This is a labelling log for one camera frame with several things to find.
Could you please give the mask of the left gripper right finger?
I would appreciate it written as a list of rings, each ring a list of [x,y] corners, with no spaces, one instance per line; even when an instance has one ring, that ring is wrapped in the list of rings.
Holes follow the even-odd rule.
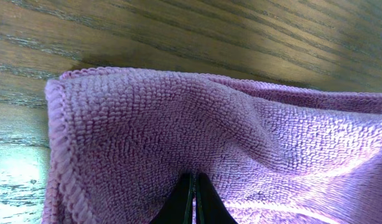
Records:
[[[197,224],[237,224],[205,173],[199,173],[196,182],[196,221]]]

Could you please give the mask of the purple microfibre cloth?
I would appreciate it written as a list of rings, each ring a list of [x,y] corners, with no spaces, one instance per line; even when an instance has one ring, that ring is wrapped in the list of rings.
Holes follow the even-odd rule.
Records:
[[[43,223],[148,223],[184,172],[238,223],[382,223],[382,93],[99,67],[45,94]]]

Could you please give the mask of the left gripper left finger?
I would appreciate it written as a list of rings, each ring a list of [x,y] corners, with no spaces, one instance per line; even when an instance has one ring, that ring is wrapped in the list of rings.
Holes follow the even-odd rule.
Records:
[[[191,224],[193,213],[193,177],[182,174],[169,198],[150,224]]]

